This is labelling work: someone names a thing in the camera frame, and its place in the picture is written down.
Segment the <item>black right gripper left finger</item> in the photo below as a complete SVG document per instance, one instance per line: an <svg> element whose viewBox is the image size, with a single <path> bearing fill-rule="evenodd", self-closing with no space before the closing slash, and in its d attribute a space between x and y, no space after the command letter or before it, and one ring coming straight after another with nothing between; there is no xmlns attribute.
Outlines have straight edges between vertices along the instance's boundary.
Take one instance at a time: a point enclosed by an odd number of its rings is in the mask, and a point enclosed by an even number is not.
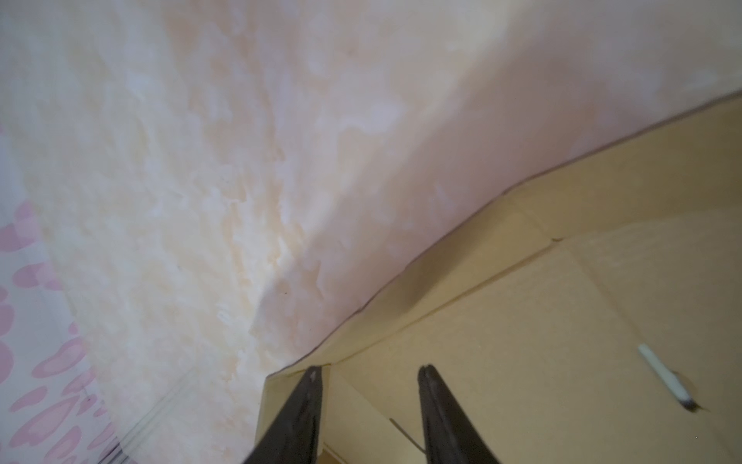
<svg viewBox="0 0 742 464"><path fill-rule="evenodd" d="M322 367L309 367L243 464L315 464L323 394Z"/></svg>

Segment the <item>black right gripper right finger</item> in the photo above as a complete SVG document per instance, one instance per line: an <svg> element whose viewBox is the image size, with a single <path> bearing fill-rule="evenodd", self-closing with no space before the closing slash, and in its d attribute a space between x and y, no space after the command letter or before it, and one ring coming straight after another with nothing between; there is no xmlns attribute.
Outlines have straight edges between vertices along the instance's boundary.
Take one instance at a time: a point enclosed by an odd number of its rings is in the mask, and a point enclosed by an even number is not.
<svg viewBox="0 0 742 464"><path fill-rule="evenodd" d="M434 365L419 369L417 384L429 464L500 464Z"/></svg>

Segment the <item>brown cardboard box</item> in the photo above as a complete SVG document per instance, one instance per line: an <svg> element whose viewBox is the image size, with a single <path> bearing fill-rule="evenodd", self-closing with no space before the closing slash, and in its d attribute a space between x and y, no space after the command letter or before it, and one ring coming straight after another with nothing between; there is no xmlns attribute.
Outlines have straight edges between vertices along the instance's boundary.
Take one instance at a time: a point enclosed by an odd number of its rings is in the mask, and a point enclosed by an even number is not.
<svg viewBox="0 0 742 464"><path fill-rule="evenodd" d="M264 385L307 371L320 458L422 463L428 367L504 463L741 459L741 98L535 177Z"/></svg>

